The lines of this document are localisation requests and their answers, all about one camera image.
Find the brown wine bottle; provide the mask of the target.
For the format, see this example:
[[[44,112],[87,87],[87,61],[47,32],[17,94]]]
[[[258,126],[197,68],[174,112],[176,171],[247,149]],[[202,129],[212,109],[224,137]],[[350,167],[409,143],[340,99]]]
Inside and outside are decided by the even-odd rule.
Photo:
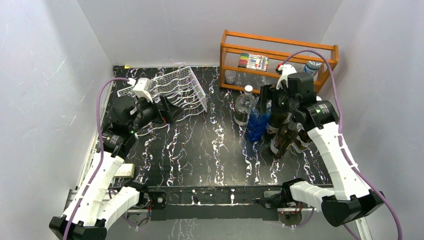
[[[270,152],[274,157],[283,157],[298,135],[298,123],[284,123],[270,143]]]

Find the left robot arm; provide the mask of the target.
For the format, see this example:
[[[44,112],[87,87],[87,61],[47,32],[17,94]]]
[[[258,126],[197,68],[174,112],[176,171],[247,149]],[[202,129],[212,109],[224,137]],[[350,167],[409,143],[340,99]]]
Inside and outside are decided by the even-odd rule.
[[[129,95],[114,100],[111,119],[101,128],[92,161],[77,194],[62,216],[52,217],[49,228],[62,240],[104,240],[108,229],[130,208],[145,208],[151,202],[147,185],[126,183],[107,202],[112,179],[136,143],[136,133],[150,123],[173,124],[183,109],[161,95],[159,101]]]

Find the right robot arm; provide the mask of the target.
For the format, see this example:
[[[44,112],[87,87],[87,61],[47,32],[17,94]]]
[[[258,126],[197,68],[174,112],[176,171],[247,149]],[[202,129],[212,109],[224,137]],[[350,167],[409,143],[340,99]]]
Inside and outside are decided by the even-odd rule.
[[[286,130],[301,125],[317,147],[333,187],[323,188],[302,178],[286,181],[281,192],[265,198],[264,203],[295,207],[305,203],[322,212],[327,222],[339,227],[366,217],[385,200],[362,176],[342,135],[342,118],[327,100],[318,100],[311,75],[291,73],[277,84],[260,88],[259,104],[271,103],[274,113],[291,115]]]

